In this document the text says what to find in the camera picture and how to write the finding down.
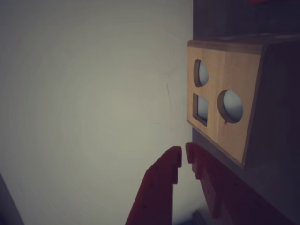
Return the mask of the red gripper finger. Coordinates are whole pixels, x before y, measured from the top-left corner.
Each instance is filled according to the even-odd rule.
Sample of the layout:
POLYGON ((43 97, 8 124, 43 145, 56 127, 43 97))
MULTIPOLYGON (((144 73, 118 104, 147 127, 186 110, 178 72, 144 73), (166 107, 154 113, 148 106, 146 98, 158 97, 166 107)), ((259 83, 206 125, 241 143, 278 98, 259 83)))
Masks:
POLYGON ((127 225, 171 225, 173 223, 173 185, 178 183, 182 148, 169 148, 143 177, 128 215, 127 225))
POLYGON ((279 148, 269 162, 245 171, 194 142, 186 144, 186 153, 216 224, 300 223, 298 149, 279 148))

